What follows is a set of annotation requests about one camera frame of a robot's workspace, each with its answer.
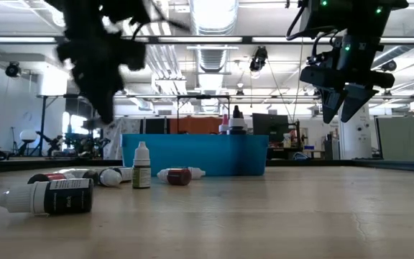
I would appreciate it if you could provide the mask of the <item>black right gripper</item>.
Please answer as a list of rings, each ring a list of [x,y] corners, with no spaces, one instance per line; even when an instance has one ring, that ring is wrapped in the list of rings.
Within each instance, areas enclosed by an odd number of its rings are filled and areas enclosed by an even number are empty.
[[[314,44],[306,67],[300,73],[302,82],[320,87],[323,122],[326,124],[337,115],[343,102],[341,121],[348,122],[378,93],[373,86],[391,88],[395,82],[391,73],[372,69],[376,53],[385,48],[379,39],[347,35],[336,38],[331,47],[331,50],[319,53]],[[346,84],[345,89],[338,89]]]

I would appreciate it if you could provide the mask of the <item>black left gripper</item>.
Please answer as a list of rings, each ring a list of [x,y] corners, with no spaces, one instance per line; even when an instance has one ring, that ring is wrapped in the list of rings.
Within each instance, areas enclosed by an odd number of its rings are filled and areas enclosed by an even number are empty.
[[[146,45],[116,35],[68,40],[57,48],[58,59],[73,64],[73,80],[105,124],[114,120],[114,94],[124,88],[119,66],[131,71],[144,67]]]

